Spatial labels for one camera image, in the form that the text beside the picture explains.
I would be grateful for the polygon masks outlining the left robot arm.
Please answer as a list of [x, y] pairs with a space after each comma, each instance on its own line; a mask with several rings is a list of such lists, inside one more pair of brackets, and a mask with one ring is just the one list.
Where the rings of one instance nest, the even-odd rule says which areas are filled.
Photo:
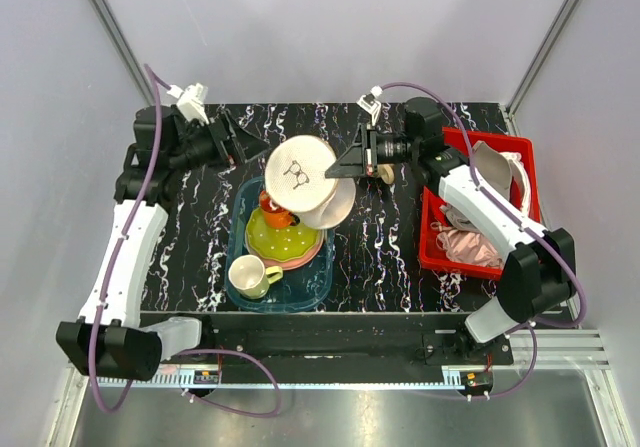
[[151, 257], [180, 180], [201, 167], [224, 171], [244, 165], [269, 145], [226, 109], [200, 124], [174, 106], [147, 107], [136, 113], [133, 132], [116, 180], [112, 233], [98, 277], [77, 320], [59, 324], [56, 342], [84, 376], [148, 381], [164, 360], [183, 352], [203, 363], [216, 349], [216, 339], [196, 318], [140, 324]]

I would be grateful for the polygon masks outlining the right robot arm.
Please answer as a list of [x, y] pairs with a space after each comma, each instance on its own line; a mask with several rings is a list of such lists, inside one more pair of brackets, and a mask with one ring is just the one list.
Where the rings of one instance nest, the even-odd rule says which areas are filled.
[[370, 119], [326, 177], [371, 177], [382, 164], [407, 164], [415, 180], [465, 216], [504, 263], [495, 296], [466, 317], [462, 333], [454, 338], [460, 360], [480, 361], [497, 337], [577, 293], [572, 236], [564, 229], [550, 231], [521, 213], [481, 176], [470, 148], [459, 150], [446, 142], [443, 103], [427, 97], [406, 101], [399, 134], [377, 130], [381, 103], [375, 94], [362, 96], [357, 104]]

